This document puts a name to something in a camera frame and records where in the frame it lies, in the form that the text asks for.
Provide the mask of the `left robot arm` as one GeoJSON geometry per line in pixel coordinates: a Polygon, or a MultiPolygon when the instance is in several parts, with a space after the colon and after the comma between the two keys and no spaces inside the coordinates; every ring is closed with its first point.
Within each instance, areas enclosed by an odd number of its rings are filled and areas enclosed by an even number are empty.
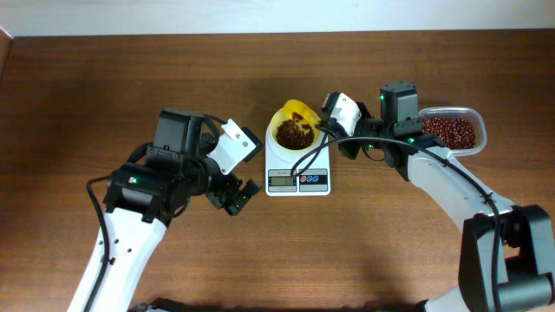
{"type": "Polygon", "coordinates": [[[125,311],[157,245],[192,198],[238,215],[261,189],[233,174],[261,150],[261,140],[233,120],[165,108],[153,141],[103,177],[103,200],[86,184],[100,229],[71,311],[125,311]]]}

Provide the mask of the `yellow plastic scoop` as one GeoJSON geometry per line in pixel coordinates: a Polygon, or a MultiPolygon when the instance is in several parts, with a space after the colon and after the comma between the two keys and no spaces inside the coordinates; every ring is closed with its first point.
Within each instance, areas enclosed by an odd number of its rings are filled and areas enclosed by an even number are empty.
{"type": "Polygon", "coordinates": [[[283,113],[287,120],[292,120],[302,130],[317,129],[318,127],[319,117],[317,114],[299,100],[288,100],[284,104],[283,113]]]}

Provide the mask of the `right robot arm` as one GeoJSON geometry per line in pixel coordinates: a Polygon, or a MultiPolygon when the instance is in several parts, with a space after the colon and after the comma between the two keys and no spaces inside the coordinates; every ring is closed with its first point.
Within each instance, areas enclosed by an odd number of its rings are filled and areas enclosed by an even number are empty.
{"type": "Polygon", "coordinates": [[[386,164],[430,196],[461,231],[457,286],[418,303],[417,310],[528,311],[552,305],[554,239],[547,211],[494,192],[442,139],[424,133],[413,83],[383,85],[380,103],[375,119],[361,102],[330,93],[320,126],[350,159],[360,150],[382,150],[386,164]]]}

